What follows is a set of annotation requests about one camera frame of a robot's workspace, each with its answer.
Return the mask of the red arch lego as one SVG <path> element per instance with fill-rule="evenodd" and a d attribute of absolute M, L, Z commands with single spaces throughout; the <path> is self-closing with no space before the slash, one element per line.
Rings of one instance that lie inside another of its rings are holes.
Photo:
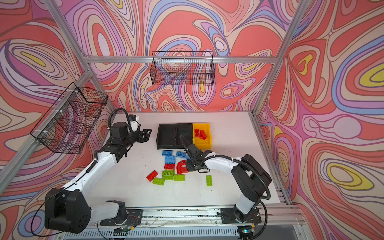
<path fill-rule="evenodd" d="M 178 162 L 177 166 L 176 166 L 176 170 L 177 170 L 177 174 L 178 175 L 182 175 L 182 174 L 185 174 L 185 173 L 188 173 L 188 168 L 187 168 L 187 161 L 186 160 L 182 160 L 180 162 Z"/>

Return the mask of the lone green lego brick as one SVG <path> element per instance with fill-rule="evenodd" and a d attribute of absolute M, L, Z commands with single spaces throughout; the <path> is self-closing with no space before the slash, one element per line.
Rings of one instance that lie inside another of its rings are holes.
<path fill-rule="evenodd" d="M 206 185 L 207 187 L 212 187 L 213 186 L 213 179 L 211 175 L 206 176 Z"/>

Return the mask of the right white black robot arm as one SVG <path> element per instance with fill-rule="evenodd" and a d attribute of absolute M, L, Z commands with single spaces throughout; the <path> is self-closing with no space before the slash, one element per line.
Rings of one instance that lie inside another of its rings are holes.
<path fill-rule="evenodd" d="M 242 158 L 232 158 L 211 150 L 202 151 L 184 136 L 180 136 L 180 141 L 189 157 L 189 172 L 207 174 L 216 170 L 231 174 L 235 179 L 241 196 L 234 207 L 221 209 L 220 215 L 225 221 L 246 223 L 249 216 L 257 215 L 255 207 L 261 204 L 262 200 L 271 199 L 269 185 L 272 178 L 253 156 L 246 154 Z"/>

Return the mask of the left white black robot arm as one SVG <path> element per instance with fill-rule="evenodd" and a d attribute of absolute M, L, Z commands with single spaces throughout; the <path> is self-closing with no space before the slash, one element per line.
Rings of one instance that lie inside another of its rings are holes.
<path fill-rule="evenodd" d="M 150 129 L 141 130 L 139 118 L 125 109 L 114 110 L 108 119 L 110 137 L 95 151 L 94 159 L 62 188 L 51 189 L 45 200 L 45 228 L 59 232 L 81 233 L 88 225 L 106 221 L 124 225 L 128 220 L 126 204 L 108 200 L 91 206 L 87 198 L 93 188 L 128 152 L 135 143 L 145 143 Z"/>

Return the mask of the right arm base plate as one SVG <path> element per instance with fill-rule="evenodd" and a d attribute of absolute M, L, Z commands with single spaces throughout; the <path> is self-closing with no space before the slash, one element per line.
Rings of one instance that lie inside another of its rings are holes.
<path fill-rule="evenodd" d="M 251 208 L 248 214 L 243 214 L 236 208 L 221 208 L 218 215 L 222 219 L 223 224 L 255 224 L 262 222 L 258 209 Z"/>

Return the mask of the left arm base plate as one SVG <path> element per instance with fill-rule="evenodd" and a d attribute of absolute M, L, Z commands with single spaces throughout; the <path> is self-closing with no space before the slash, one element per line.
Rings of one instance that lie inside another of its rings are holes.
<path fill-rule="evenodd" d="M 117 216 L 113 219 L 106 219 L 100 222 L 101 226 L 138 226 L 141 224 L 143 216 L 142 209 L 128 209 L 122 216 Z"/>

